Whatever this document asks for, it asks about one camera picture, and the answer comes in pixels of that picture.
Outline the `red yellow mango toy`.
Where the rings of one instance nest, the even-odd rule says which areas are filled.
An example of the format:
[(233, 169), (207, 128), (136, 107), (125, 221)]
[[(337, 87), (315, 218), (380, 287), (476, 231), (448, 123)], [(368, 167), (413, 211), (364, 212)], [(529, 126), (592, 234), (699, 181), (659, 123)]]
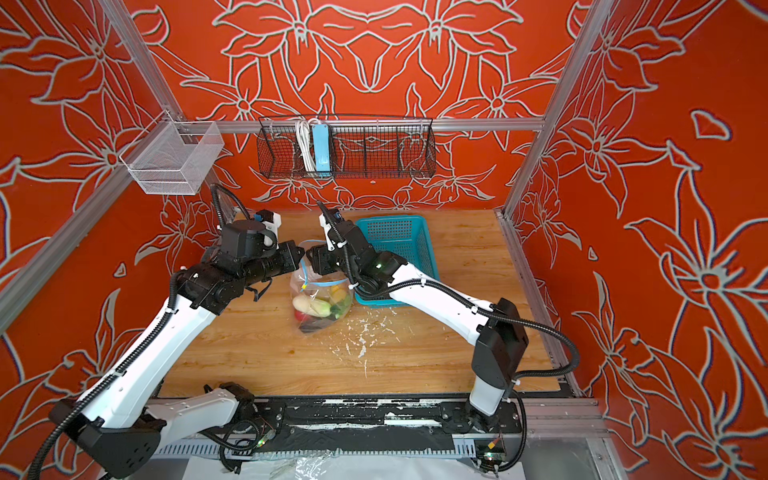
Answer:
[(334, 285), (330, 289), (330, 299), (334, 304), (341, 303), (348, 298), (348, 289), (344, 286)]

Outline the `clear zip top bag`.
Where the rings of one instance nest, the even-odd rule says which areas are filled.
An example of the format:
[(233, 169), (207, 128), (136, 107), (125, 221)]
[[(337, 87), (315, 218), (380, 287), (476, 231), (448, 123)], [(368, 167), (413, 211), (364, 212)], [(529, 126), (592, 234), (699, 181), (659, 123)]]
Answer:
[(341, 272), (320, 275), (308, 255), (290, 277), (290, 297), (299, 330), (311, 334), (343, 319), (354, 299), (349, 281)]

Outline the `white radish toy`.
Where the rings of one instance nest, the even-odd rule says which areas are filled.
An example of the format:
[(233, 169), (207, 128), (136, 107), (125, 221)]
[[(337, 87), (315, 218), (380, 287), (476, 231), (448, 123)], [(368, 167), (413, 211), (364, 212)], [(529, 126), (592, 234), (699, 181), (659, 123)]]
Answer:
[(331, 299), (319, 297), (309, 297), (304, 294), (295, 296), (292, 299), (293, 308), (304, 315), (317, 318), (340, 319), (347, 314), (352, 305), (352, 297), (338, 304), (334, 304)]

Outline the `dark eggplant toy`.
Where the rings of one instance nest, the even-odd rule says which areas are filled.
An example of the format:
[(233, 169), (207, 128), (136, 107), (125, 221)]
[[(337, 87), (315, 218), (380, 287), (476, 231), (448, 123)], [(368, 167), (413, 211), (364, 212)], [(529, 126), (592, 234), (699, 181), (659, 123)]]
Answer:
[(311, 318), (309, 320), (300, 322), (299, 330), (305, 334), (314, 333), (331, 326), (333, 323), (334, 320), (329, 320), (326, 318)]

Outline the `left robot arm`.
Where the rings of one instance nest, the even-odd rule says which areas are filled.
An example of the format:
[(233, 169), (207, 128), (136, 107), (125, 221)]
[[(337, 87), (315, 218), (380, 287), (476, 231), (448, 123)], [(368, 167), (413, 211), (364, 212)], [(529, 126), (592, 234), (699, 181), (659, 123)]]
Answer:
[(305, 254), (294, 241), (279, 241), (279, 214), (261, 210), (229, 221), (220, 215), (219, 245), (206, 260), (171, 276), (167, 300), (151, 324), (105, 375), (78, 398), (59, 401), (49, 419), (54, 425), (27, 472), (40, 477), (43, 464), (61, 436), (67, 436), (103, 469), (123, 479), (160, 448), (202, 434), (221, 451), (252, 451), (256, 441), (230, 442), (239, 427), (256, 425), (254, 395), (228, 382), (186, 400), (154, 403), (151, 398), (192, 341), (229, 303), (255, 284), (296, 271)]

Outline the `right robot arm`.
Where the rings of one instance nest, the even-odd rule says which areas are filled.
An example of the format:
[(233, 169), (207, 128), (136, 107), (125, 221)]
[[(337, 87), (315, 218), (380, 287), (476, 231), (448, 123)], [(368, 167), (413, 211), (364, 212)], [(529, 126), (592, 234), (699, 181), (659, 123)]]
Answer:
[[(341, 272), (360, 297), (389, 297), (450, 327), (473, 347), (475, 380), (468, 400), (470, 410), (492, 421), (499, 405), (512, 398), (521, 432), (526, 434), (527, 414), (516, 386), (523, 378), (563, 377), (573, 372), (581, 361), (576, 344), (552, 327), (522, 318), (505, 298), (495, 303), (474, 298), (430, 277), (404, 257), (376, 249), (359, 226), (339, 210), (325, 204), (319, 209), (325, 243), (308, 253), (313, 269), (319, 274)], [(529, 330), (558, 340), (570, 353), (568, 362), (548, 370), (520, 369)]]

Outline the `teal plastic basket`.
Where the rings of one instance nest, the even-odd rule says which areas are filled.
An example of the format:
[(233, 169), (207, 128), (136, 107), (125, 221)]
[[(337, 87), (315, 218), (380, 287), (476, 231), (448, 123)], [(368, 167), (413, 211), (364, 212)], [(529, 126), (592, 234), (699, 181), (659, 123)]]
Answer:
[(376, 216), (358, 219), (355, 224), (377, 253), (389, 252), (406, 262), (397, 273), (390, 272), (389, 278), (377, 278), (375, 286), (364, 287), (365, 295), (357, 292), (360, 304), (370, 308), (408, 306), (384, 290), (417, 276), (439, 280), (428, 223), (423, 216)]

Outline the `light blue box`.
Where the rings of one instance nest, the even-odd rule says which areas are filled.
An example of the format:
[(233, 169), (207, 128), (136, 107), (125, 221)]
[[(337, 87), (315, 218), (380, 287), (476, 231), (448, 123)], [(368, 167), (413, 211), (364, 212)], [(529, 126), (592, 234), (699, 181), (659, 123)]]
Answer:
[(312, 126), (312, 139), (314, 146), (315, 170), (319, 176), (330, 176), (331, 141), (329, 127), (322, 123), (314, 124)]

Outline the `clear plastic wall bin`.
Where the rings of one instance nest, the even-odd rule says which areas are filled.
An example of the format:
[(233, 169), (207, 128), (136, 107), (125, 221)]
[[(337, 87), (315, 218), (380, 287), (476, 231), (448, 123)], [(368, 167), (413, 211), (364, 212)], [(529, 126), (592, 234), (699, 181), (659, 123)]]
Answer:
[(223, 148), (215, 122), (165, 117), (131, 142), (120, 161), (144, 193), (190, 196), (199, 192)]

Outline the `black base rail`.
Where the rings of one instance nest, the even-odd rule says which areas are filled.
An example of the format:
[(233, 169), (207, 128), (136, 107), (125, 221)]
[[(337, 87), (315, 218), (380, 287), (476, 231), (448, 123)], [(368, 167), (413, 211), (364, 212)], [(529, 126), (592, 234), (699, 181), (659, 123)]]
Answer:
[(470, 406), (468, 395), (272, 396), (254, 401), (250, 424), (215, 427), (231, 445), (258, 454), (390, 454), (475, 457), (491, 449), (510, 454), (522, 424), (513, 403), (492, 417)]

